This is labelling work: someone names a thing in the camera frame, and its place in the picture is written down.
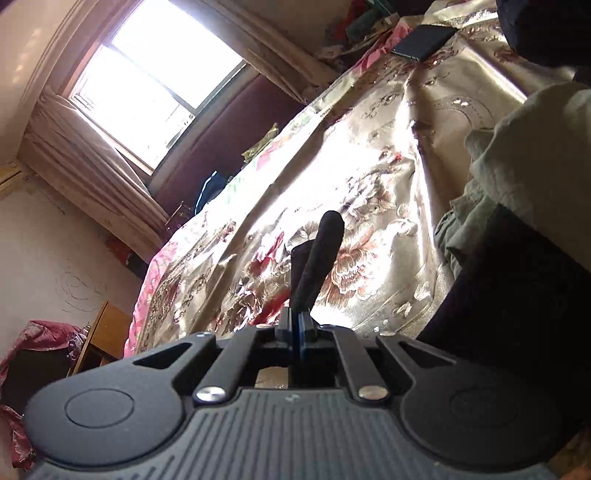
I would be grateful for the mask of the black pants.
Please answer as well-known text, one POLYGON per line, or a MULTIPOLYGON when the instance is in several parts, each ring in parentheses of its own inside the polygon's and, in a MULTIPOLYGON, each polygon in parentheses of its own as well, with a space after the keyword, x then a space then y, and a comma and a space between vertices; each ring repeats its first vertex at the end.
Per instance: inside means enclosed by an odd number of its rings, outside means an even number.
MULTIPOLYGON (((293 335, 343 238, 329 211, 291 252, 293 335)), ((389 390, 380 405, 424 451, 479 471, 545 462, 590 426, 590 273, 498 206, 421 333, 367 352, 389 390)))

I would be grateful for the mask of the red hanging bag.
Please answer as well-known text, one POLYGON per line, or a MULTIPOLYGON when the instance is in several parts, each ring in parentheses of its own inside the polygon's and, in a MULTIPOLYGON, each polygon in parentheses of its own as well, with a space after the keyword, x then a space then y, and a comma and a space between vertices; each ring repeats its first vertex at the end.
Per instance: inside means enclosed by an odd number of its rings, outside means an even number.
POLYGON ((116 259, 137 278, 141 280, 145 278, 148 265, 126 244, 120 241, 117 237, 109 235, 105 245, 116 259))

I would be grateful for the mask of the blue item on bench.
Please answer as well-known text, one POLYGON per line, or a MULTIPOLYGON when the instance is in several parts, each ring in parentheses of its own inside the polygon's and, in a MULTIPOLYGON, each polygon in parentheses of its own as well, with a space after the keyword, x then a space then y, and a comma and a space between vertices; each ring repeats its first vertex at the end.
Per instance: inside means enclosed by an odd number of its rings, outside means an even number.
POLYGON ((212 172, 211 176, 204 181, 204 185, 201 187, 197 197, 197 203, 195 203, 194 206, 194 214, 197 215, 202 209, 204 209, 204 206, 208 202, 214 200, 214 198, 225 188, 227 183, 228 181, 226 181, 226 178, 219 172, 212 172))

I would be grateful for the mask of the floral satin bedspread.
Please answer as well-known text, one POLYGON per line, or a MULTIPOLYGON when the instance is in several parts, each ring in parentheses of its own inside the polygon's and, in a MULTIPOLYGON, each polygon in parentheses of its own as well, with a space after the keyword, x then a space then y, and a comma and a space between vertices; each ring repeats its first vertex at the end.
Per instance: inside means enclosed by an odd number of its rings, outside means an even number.
POLYGON ((434 230, 469 180, 467 134, 572 77, 517 55, 492 1, 437 1, 401 18, 153 257, 125 354, 276 322, 291 250, 329 210, 345 237, 315 320, 416 336, 453 282, 434 230), (424 62, 394 55, 419 25, 458 32, 424 62))

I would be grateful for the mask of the olive green folded garment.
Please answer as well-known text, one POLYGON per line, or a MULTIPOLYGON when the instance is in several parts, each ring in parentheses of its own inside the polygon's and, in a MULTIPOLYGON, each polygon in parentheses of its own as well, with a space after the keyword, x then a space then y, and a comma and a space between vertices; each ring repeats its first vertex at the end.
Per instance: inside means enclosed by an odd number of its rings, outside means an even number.
POLYGON ((459 274, 497 205, 590 265, 590 90, 569 82, 538 91, 492 129, 465 140, 471 179, 435 230, 459 274))

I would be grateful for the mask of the maroon padded window bench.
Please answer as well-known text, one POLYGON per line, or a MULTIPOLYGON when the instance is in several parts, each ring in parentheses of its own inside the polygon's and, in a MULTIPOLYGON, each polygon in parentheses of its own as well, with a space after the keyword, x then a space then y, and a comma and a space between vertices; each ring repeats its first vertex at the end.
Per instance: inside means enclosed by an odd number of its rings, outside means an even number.
POLYGON ((224 178, 238 173, 242 153, 263 139, 271 127, 286 127, 302 108, 303 104, 266 77, 257 76, 189 144, 152 197, 169 214, 181 203, 194 205, 212 172, 224 178))

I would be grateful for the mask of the left beige curtain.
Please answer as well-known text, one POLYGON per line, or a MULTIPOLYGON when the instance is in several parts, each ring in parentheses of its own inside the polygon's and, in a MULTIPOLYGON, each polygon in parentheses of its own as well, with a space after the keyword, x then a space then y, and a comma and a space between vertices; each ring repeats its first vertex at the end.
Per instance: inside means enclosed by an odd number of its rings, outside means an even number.
POLYGON ((33 108, 18 158, 144 262, 162 247, 166 212, 126 160, 50 88, 33 108))

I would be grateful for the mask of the beige curtain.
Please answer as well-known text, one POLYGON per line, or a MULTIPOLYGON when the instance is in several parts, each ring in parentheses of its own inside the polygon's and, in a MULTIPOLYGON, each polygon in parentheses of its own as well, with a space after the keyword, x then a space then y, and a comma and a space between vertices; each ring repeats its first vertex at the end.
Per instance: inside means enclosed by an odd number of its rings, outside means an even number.
POLYGON ((33 108, 18 158, 144 262, 162 247, 166 212, 126 160, 50 88, 33 108))
POLYGON ((238 3, 187 0, 175 5, 301 104, 313 101, 339 77, 331 67, 238 3))

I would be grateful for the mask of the window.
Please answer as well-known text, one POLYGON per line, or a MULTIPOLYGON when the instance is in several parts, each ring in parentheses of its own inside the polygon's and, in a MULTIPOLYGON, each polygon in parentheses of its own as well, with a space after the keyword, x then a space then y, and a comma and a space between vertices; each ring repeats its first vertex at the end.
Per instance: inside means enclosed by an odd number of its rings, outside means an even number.
POLYGON ((148 173, 245 66, 171 1, 142 1, 98 46, 69 98, 148 173))

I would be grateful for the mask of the right beige curtain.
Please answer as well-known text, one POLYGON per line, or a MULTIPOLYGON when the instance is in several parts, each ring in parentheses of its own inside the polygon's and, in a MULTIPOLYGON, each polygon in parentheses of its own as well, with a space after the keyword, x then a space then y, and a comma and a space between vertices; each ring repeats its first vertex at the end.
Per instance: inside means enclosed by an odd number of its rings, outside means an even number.
POLYGON ((187 0, 175 5, 301 104, 313 101, 339 77, 331 67, 238 3, 187 0))

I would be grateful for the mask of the dark smartphone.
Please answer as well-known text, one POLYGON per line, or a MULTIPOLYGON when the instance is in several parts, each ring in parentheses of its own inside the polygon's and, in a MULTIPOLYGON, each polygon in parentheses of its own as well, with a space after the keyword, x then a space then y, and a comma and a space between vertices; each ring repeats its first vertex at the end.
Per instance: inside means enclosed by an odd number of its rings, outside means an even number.
POLYGON ((392 53, 408 60, 424 62, 457 32, 457 28, 449 26, 419 25, 393 48, 392 53))

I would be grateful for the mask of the cluttered nightstand clothes pile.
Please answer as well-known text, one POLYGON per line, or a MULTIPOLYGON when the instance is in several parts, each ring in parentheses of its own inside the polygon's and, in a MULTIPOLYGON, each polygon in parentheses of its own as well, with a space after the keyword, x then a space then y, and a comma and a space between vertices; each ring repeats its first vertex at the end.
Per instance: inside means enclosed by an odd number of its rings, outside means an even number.
POLYGON ((315 58, 335 63, 352 56, 394 27, 401 16, 391 1, 352 1, 346 17, 325 30, 325 42, 315 58))

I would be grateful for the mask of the black clothes pile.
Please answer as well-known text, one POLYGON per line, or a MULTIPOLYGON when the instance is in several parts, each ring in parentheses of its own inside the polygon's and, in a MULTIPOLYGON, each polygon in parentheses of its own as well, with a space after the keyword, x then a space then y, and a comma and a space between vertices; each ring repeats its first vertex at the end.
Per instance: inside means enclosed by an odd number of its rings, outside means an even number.
POLYGON ((547 67, 590 67, 590 2, 497 1, 502 32, 526 60, 547 67))

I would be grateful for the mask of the wall air conditioner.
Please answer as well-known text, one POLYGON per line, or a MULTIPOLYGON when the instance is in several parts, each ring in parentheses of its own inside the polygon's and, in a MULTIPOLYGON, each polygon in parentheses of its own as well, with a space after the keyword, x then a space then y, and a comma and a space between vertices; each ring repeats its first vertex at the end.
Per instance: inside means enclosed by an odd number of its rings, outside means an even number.
POLYGON ((3 200, 16 189, 20 188, 27 179, 26 167, 18 161, 0 166, 0 199, 3 200))

